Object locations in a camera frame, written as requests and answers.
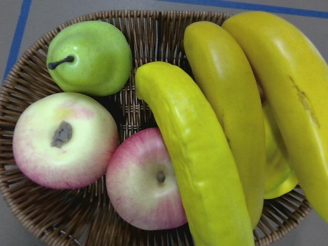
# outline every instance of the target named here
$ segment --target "basket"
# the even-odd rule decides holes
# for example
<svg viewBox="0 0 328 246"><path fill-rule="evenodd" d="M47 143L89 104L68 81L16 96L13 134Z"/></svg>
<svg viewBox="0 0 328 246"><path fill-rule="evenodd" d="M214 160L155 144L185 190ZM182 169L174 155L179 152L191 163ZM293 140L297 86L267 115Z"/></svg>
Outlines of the basket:
<svg viewBox="0 0 328 246"><path fill-rule="evenodd" d="M123 221L111 206L105 177L80 189L52 190L30 181L15 165L12 136L15 123L34 101L61 92L46 68L50 41L63 28L87 20L102 20L118 27L127 38L133 69L126 86L110 104L119 127L120 142L133 133L155 126L152 112L135 95L134 73L142 64L163 60L190 67L181 49L186 26L207 20L221 25L230 15L216 12L130 11L95 12L72 19L37 40L17 61L0 92L0 191L12 213L35 237L48 245L193 245L188 224L144 231ZM254 230L256 245L269 245L297 227L311 207L301 188L264 201L260 222Z"/></svg>

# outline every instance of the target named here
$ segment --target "fruit basket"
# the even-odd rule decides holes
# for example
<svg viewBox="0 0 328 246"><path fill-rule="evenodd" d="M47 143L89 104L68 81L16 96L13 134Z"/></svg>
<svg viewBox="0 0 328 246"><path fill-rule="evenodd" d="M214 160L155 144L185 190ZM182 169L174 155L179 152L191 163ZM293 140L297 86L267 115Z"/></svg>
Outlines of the fruit basket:
<svg viewBox="0 0 328 246"><path fill-rule="evenodd" d="M185 27L199 20L221 25L229 17L216 12L96 12L59 25L22 55L0 92L0 191L27 230L48 245L193 245L187 224L171 230L144 231L124 222L111 206L104 176L87 187L71 190L52 190L33 183L15 165L12 136L15 123L27 106L61 91L48 73L46 56L50 41L63 28L76 22L102 20L118 27L128 40L133 54L130 80L115 95L98 98L105 106L110 105L122 142L133 133L156 125L147 104L136 97L136 69L150 61L163 60L191 74L181 48ZM310 210L299 186L279 198L265 200L254 230L256 245L279 240L297 227Z"/></svg>

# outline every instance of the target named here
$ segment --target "banana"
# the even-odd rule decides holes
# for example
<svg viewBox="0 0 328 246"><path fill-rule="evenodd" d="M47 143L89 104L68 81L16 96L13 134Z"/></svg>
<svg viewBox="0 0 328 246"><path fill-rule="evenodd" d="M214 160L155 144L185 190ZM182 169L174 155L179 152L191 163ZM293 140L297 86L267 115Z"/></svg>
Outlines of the banana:
<svg viewBox="0 0 328 246"><path fill-rule="evenodd" d="M183 69L163 61L139 67L135 83L170 153L195 244L254 245L234 157L200 88Z"/></svg>
<svg viewBox="0 0 328 246"><path fill-rule="evenodd" d="M222 27L240 44L273 109L299 184L328 222L328 65L294 25L250 11Z"/></svg>
<svg viewBox="0 0 328 246"><path fill-rule="evenodd" d="M183 48L195 81L229 140L255 228L263 209L265 137L252 68L236 40L212 22L188 25Z"/></svg>
<svg viewBox="0 0 328 246"><path fill-rule="evenodd" d="M272 199L291 191L298 183L295 171L283 142L280 130L267 101L262 103L265 128L265 185L264 198Z"/></svg>

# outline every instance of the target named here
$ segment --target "apple stem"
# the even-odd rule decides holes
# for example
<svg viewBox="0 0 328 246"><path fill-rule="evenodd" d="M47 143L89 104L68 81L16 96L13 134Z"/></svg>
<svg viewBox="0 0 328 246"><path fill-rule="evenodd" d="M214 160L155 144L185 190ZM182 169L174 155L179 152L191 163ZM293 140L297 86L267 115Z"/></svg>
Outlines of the apple stem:
<svg viewBox="0 0 328 246"><path fill-rule="evenodd" d="M54 63L48 63L48 68L51 70L54 70L58 65L60 65L62 63L72 63L73 61L74 61L74 57L69 55L60 61L56 61Z"/></svg>
<svg viewBox="0 0 328 246"><path fill-rule="evenodd" d="M60 149L64 143L66 143L71 139L72 133L73 133L73 129L71 124L63 120L60 123L59 127L54 132L51 146Z"/></svg>
<svg viewBox="0 0 328 246"><path fill-rule="evenodd" d="M164 172L163 171L158 172L156 174L156 179L157 179L158 182L164 183L164 181L165 181L165 174L164 174Z"/></svg>

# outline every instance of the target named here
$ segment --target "blue tape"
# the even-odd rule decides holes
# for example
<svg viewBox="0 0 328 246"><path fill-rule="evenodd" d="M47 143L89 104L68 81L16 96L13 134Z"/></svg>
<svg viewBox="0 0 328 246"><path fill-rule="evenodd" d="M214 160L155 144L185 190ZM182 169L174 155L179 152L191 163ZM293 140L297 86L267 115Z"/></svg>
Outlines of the blue tape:
<svg viewBox="0 0 328 246"><path fill-rule="evenodd" d="M14 66L14 64L17 61L19 49L21 47L23 34L24 34L25 26L26 26L26 21L27 21L29 12L30 12L31 4L32 4L32 0L23 0L23 2L22 2L19 18L17 21L15 33L14 33L14 38L12 40L10 51L9 51L9 56L8 56L7 65L6 65L4 77L2 80L2 84L5 80L5 78L7 77L10 69L12 68L12 66Z"/></svg>
<svg viewBox="0 0 328 246"><path fill-rule="evenodd" d="M279 13L279 14L291 14L291 15L300 15L300 16L316 17L316 18L326 18L326 19L328 18L328 12L325 11L279 7L279 6L263 5L263 4L240 3L234 1L224 1L224 0L158 0L158 1L206 5L206 6L231 8L231 9L257 10L257 11L266 11L266 12Z"/></svg>

